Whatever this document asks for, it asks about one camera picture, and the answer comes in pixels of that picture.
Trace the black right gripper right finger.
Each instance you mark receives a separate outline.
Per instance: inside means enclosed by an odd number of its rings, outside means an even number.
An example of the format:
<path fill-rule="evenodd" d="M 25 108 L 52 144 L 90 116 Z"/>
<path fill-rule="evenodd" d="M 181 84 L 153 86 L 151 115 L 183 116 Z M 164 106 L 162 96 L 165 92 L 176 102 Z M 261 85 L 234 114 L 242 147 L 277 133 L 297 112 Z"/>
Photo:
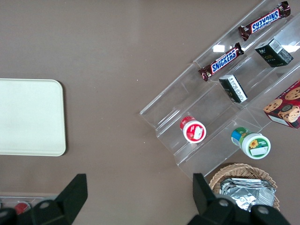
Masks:
<path fill-rule="evenodd" d="M 234 204 L 225 198 L 217 198 L 201 173 L 193 174 L 193 199 L 198 214 L 190 220 L 190 225 L 233 224 Z"/>

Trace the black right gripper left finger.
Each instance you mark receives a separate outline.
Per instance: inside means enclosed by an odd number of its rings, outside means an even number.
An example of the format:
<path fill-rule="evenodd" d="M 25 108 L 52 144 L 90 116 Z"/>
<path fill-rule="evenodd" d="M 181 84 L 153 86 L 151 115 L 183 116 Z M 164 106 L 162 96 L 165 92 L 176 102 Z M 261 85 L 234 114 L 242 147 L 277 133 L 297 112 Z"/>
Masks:
<path fill-rule="evenodd" d="M 71 225 L 88 197 L 87 176 L 77 174 L 54 200 L 44 200 L 31 211 L 34 225 Z"/>

